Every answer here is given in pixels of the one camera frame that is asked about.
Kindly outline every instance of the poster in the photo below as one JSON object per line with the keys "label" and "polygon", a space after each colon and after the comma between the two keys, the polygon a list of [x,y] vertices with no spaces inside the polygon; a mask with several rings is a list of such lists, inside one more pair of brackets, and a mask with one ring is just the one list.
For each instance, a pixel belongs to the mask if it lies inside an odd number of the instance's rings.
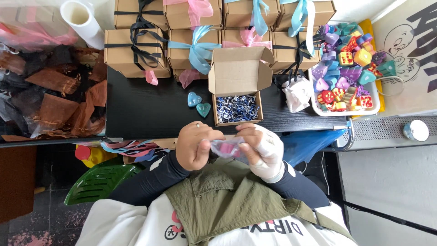
{"label": "poster", "polygon": [[[394,60],[405,82],[399,96],[385,96],[378,117],[437,113],[437,2],[407,0],[373,23],[378,51]],[[382,80],[385,94],[402,88],[398,79]]]}

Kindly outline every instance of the red bottle cap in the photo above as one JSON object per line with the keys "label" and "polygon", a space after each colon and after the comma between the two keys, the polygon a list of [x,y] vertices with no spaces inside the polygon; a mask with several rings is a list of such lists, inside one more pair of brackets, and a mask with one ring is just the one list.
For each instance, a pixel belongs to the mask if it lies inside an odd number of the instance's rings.
{"label": "red bottle cap", "polygon": [[79,145],[79,147],[77,147],[76,151],[74,152],[74,155],[79,160],[86,160],[91,155],[91,149],[87,146]]}

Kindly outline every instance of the green plastic chair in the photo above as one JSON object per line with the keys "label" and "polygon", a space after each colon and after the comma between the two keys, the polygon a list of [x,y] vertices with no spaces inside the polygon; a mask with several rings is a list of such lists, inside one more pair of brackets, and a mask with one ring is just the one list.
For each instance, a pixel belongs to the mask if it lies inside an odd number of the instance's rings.
{"label": "green plastic chair", "polygon": [[73,205],[105,199],[125,179],[143,169],[142,165],[124,165],[120,156],[97,164],[76,181],[64,204]]}

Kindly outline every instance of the white lid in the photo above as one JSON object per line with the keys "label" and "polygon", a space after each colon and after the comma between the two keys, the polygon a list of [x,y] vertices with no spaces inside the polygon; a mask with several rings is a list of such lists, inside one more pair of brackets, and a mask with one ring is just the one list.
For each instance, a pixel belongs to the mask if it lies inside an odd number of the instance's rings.
{"label": "white lid", "polygon": [[421,120],[415,119],[411,122],[411,134],[417,141],[426,141],[430,135],[428,126]]}

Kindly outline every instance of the yellow bottle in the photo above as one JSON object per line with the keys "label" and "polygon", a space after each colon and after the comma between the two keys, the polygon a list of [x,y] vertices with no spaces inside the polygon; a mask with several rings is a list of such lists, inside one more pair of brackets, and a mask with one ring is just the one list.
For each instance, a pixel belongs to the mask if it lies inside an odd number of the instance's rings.
{"label": "yellow bottle", "polygon": [[103,150],[102,147],[88,147],[78,144],[76,144],[76,151],[74,152],[74,155],[89,168],[117,157],[116,153],[107,152]]}

